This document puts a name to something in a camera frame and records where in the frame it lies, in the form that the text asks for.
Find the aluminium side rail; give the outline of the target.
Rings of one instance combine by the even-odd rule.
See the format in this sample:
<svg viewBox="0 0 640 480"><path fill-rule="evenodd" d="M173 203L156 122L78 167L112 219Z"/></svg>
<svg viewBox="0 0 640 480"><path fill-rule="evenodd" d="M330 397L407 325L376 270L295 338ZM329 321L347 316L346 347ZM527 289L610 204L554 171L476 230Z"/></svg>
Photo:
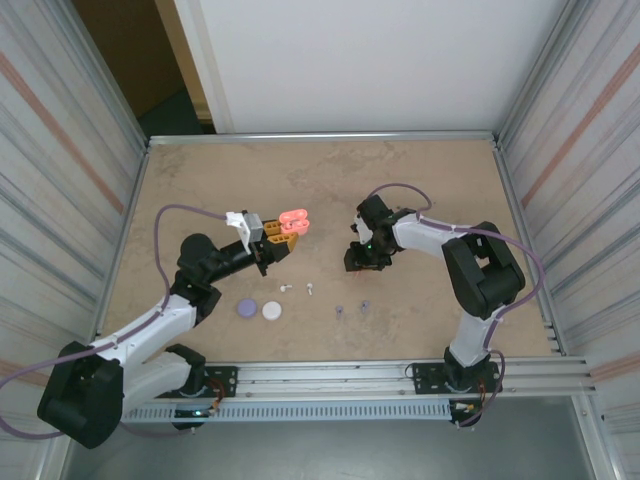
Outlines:
<svg viewBox="0 0 640 480"><path fill-rule="evenodd" d="M113 295L113 290L114 290L115 282L117 279L119 267L121 264L123 252L126 246L128 234L131 228L131 223L133 220L133 216L135 214L136 205L137 205L142 184L144 181L144 176L149 163L149 151L150 151L150 148L147 148L144 153L144 156L141 158L139 168L137 169L137 172L136 172L135 181L133 183L131 195L126 204L126 209L122 217L122 225L121 225L120 234L118 237L118 242L114 250L112 263L104 283L104 288L101 293L100 301L96 307L95 315L93 318L94 320L93 328L88 337L90 341L93 341L97 337L100 337L104 328L104 324L106 321L106 316L107 316L109 305Z"/></svg>
<svg viewBox="0 0 640 480"><path fill-rule="evenodd" d="M502 148L495 144L493 148L493 157L502 183L502 187L506 196L506 200L513 218L514 226L520 242L533 254L536 254L535 247L529 234L528 225L524 216L524 209L518 200L516 190L505 160ZM556 323L556 311L553 305L549 289L546 281L536 293L535 301L540 311L544 328L547 331L548 341L550 343L553 355L566 356L563 334L558 329Z"/></svg>

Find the aluminium mounting rail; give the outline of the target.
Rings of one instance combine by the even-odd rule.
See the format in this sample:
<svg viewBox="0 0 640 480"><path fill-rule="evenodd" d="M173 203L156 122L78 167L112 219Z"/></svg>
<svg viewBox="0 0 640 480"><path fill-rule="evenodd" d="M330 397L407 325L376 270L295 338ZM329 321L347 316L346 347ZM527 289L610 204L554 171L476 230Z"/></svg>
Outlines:
<svg viewBox="0 0 640 480"><path fill-rule="evenodd" d="M480 394L427 394L422 396L462 399L489 398L498 393L506 396L547 397L592 395L594 381L585 360L577 357L525 357L500 361L499 383L503 389ZM96 387L102 394L115 393L131 410L159 395L180 390L195 393L203 385L206 366L239 368L236 399L251 400L358 400L415 396L410 379L412 363L417 361L347 361L347 362L241 362L208 363L192 367L175 354L162 354L157 359L124 374L122 381L102 381L97 375L83 375L82 386Z"/></svg>

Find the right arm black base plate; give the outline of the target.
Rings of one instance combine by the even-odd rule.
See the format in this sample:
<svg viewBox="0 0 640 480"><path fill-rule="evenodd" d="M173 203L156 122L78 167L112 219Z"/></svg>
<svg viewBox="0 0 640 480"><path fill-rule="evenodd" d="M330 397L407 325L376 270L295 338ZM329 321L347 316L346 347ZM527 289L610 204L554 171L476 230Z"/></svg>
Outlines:
<svg viewBox="0 0 640 480"><path fill-rule="evenodd" d="M480 394L501 392L500 369L493 362L484 362L473 367L459 367L444 362L422 362L410 365L410 379L416 394Z"/></svg>

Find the brown wooden door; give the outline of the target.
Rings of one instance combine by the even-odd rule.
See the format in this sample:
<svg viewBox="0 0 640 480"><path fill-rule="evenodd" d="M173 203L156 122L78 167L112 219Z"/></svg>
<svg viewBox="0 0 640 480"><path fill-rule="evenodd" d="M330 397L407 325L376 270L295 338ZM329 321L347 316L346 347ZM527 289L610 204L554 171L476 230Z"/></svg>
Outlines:
<svg viewBox="0 0 640 480"><path fill-rule="evenodd" d="M184 90L212 121L176 0L71 0L135 116Z"/></svg>

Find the aluminium table edge rail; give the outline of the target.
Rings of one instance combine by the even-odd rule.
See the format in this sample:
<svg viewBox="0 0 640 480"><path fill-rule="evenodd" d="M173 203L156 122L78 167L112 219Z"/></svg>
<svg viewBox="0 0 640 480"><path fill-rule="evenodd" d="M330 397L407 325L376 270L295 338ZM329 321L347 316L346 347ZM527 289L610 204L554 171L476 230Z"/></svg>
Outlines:
<svg viewBox="0 0 640 480"><path fill-rule="evenodd" d="M323 143L323 142L394 142L394 141L494 141L494 134L484 130L437 130L394 132L316 132L316 133L252 133L211 135L155 135L149 146L191 144L258 144L258 143Z"/></svg>

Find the pink earbud charging case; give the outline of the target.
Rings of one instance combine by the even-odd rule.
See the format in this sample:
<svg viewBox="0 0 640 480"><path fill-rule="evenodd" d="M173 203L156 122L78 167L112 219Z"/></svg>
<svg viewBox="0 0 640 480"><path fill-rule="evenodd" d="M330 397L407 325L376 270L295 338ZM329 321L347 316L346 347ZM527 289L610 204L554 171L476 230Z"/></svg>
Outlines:
<svg viewBox="0 0 640 480"><path fill-rule="evenodd" d="M283 234L297 233L302 236L308 232L310 221L306 209L295 209L282 212L278 221L280 222L280 230Z"/></svg>

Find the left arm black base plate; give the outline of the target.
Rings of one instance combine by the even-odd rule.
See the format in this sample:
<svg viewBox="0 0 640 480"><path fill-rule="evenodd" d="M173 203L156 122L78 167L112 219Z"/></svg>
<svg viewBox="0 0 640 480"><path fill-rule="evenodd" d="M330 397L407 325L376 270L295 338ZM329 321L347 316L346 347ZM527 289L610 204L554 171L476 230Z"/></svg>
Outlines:
<svg viewBox="0 0 640 480"><path fill-rule="evenodd" d="M173 390L158 399L216 399L233 398L238 386L239 368L234 366L206 366L202 387L195 393Z"/></svg>

